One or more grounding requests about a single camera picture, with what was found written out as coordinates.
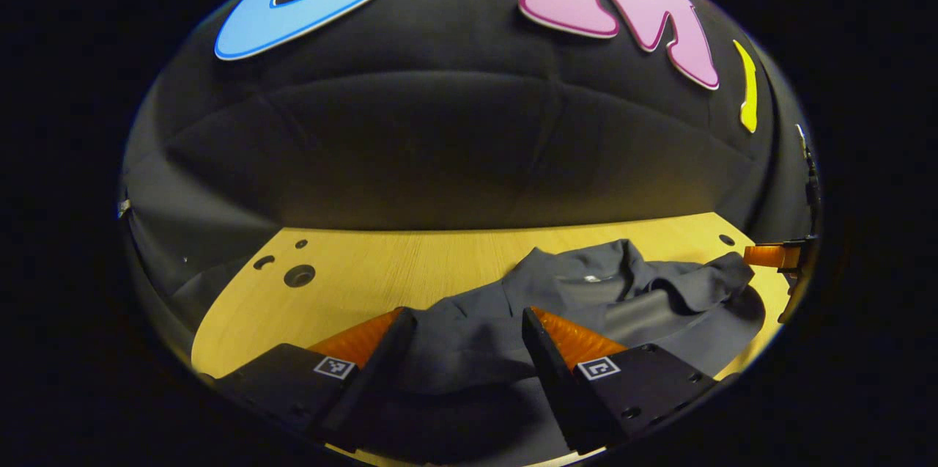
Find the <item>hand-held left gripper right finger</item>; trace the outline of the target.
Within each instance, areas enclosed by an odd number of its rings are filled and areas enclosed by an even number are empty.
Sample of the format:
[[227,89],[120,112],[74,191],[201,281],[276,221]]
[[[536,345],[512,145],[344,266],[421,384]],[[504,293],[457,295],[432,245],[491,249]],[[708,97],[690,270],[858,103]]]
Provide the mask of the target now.
[[670,351],[626,347],[542,308],[523,310],[522,339],[577,453],[656,433],[718,392],[718,380]]

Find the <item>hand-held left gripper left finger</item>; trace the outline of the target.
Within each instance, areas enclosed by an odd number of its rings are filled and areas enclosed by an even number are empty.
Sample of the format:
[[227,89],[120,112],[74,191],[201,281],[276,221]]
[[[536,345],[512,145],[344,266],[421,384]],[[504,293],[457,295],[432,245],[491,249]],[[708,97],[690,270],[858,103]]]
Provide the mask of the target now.
[[295,437],[348,452],[364,446],[418,321],[398,307],[302,348],[281,343],[213,388]]

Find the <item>grey button-up shirt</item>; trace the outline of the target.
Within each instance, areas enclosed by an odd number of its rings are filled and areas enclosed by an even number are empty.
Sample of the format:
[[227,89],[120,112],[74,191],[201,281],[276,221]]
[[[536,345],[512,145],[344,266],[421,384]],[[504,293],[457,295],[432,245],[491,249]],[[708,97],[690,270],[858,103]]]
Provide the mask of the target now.
[[569,453],[522,342],[542,308],[627,347],[656,344],[714,376],[765,319],[754,272],[730,252],[704,264],[647,261],[629,240],[551,254],[416,311],[416,332],[366,438],[408,463],[522,467]]

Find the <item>black backdrop cloth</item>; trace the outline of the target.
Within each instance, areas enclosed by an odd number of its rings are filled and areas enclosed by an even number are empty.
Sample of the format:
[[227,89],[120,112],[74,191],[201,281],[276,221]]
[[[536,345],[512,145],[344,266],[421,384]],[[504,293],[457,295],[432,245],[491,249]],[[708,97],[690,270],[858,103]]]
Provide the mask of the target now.
[[282,227],[810,229],[800,101],[713,0],[226,0],[145,93],[117,205],[200,323]]

